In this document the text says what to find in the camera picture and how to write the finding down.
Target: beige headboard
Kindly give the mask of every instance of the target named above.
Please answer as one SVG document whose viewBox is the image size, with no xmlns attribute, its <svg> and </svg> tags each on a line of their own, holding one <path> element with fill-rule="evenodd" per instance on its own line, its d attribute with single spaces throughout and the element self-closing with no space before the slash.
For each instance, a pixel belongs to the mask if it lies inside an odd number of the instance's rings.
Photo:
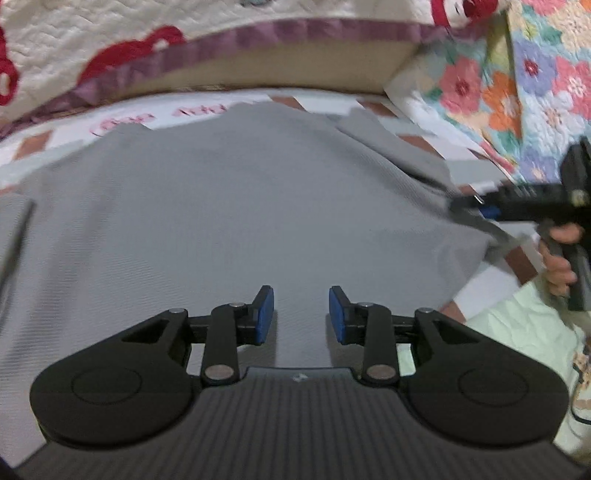
<svg viewBox="0 0 591 480">
<path fill-rule="evenodd" d="M 135 84 L 113 100 L 184 88 L 309 87 L 383 93 L 384 83 L 417 49 L 410 42 L 327 40 L 247 50 Z"/>
</svg>

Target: purple blanket border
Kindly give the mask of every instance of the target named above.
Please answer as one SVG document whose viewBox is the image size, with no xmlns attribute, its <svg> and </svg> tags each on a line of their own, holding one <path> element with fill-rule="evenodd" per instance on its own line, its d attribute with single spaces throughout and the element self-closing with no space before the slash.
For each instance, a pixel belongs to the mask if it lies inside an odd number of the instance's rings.
<svg viewBox="0 0 591 480">
<path fill-rule="evenodd" d="M 453 36 L 464 40 L 473 40 L 486 33 L 485 25 L 480 22 L 455 30 L 434 25 L 392 21 L 297 18 L 260 22 L 233 28 L 199 37 L 184 44 L 170 46 L 142 59 L 130 61 L 104 72 L 41 105 L 20 119 L 2 126 L 0 140 L 15 131 L 54 118 L 60 113 L 101 105 L 116 92 L 129 88 L 138 82 L 157 78 L 177 69 L 194 66 L 202 61 L 231 56 L 250 48 L 328 39 L 429 43 Z"/>
</svg>

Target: white quilted blanket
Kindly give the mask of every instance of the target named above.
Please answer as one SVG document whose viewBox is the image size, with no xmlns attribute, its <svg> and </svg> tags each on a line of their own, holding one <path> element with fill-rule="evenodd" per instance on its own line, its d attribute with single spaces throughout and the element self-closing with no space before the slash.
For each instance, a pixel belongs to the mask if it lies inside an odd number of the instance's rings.
<svg viewBox="0 0 591 480">
<path fill-rule="evenodd" d="M 322 38 L 423 41 L 433 29 L 465 27 L 506 3 L 0 0 L 0 121 L 40 116 L 41 107 L 75 108 L 80 99 L 95 105 L 117 85 L 242 48 Z"/>
</svg>

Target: black device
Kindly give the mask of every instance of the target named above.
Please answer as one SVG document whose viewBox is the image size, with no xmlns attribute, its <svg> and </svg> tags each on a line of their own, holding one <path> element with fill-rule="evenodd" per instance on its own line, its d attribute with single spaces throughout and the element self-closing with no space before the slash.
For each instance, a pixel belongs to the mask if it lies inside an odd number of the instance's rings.
<svg viewBox="0 0 591 480">
<path fill-rule="evenodd" d="M 430 309 L 393 316 L 329 291 L 361 371 L 254 368 L 274 293 L 208 316 L 166 310 L 45 369 L 30 391 L 47 444 L 10 480 L 579 480 L 552 445 L 569 404 L 551 369 Z M 186 372 L 204 343 L 199 376 Z M 416 373 L 400 376 L 397 344 Z"/>
<path fill-rule="evenodd" d="M 586 137 L 569 147 L 560 166 L 561 183 L 515 184 L 497 192 L 452 199 L 450 209 L 478 209 L 499 222 L 532 221 L 553 255 L 565 257 L 577 274 L 570 286 L 569 310 L 591 310 L 591 144 Z M 560 245 L 550 237 L 554 225 L 578 223 L 585 229 L 577 245 Z"/>
</svg>

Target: floral quilt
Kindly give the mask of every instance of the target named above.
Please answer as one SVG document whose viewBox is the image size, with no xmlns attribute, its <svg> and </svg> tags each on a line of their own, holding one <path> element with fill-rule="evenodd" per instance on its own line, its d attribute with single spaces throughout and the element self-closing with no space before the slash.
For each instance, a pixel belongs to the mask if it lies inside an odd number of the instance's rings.
<svg viewBox="0 0 591 480">
<path fill-rule="evenodd" d="M 486 38 L 425 46 L 389 91 L 412 83 L 516 180 L 556 181 L 569 144 L 591 134 L 590 61 L 591 0 L 513 0 Z"/>
</svg>

